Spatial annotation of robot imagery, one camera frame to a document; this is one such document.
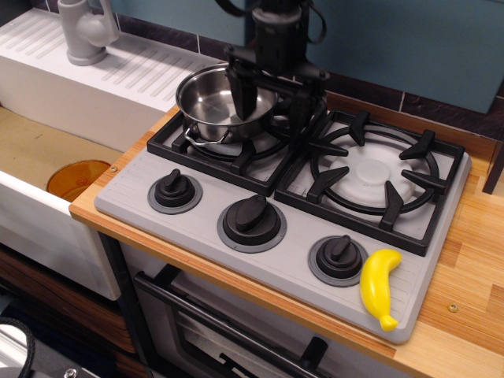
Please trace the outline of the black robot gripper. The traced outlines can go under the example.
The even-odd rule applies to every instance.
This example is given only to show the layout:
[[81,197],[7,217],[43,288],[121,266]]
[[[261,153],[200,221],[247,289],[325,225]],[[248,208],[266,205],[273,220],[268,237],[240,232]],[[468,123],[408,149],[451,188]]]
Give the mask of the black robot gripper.
[[[228,80],[235,111],[240,120],[248,119],[256,110],[258,87],[272,86],[276,76],[294,76],[319,87],[328,79],[327,71],[311,63],[306,57],[309,39],[307,15],[254,15],[256,39],[253,48],[230,45]],[[306,88],[292,97],[289,110],[290,144],[297,144],[305,128],[310,128],[327,108],[326,94],[312,93]]]

